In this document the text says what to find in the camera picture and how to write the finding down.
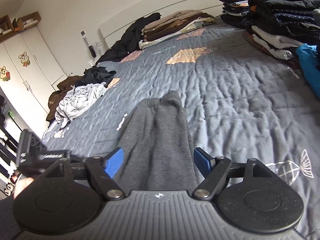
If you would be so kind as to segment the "person's left hand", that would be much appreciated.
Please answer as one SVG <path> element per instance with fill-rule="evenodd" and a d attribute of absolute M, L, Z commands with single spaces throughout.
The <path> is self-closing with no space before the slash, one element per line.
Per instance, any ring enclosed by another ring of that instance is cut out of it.
<path fill-rule="evenodd" d="M 24 178 L 24 179 L 19 179 L 19 181 L 15 185 L 14 189 L 14 199 L 17 198 L 17 196 L 25 189 L 27 188 L 32 182 L 34 181 L 34 178 L 29 177 L 29 178 Z"/>

